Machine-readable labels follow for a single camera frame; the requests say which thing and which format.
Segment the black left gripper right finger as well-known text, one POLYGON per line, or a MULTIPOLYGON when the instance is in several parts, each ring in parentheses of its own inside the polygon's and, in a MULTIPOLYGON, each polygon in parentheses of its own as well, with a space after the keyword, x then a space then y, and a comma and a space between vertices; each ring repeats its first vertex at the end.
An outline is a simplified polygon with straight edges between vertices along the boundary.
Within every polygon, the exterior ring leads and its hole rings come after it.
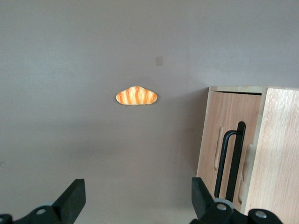
POLYGON ((221 198, 213 198, 200 177, 192 178, 192 204, 197 218, 192 224, 281 224, 272 212, 252 209, 247 215, 238 212, 233 204, 221 198))

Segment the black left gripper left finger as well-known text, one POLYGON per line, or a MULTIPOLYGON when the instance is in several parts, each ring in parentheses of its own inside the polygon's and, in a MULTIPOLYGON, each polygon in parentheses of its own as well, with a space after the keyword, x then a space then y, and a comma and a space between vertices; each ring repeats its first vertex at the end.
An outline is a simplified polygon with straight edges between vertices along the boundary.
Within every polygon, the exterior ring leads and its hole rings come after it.
POLYGON ((76 179, 52 205, 35 208, 18 220, 13 220, 10 214, 1 214, 0 222, 2 224, 73 224, 85 203, 85 181, 76 179))

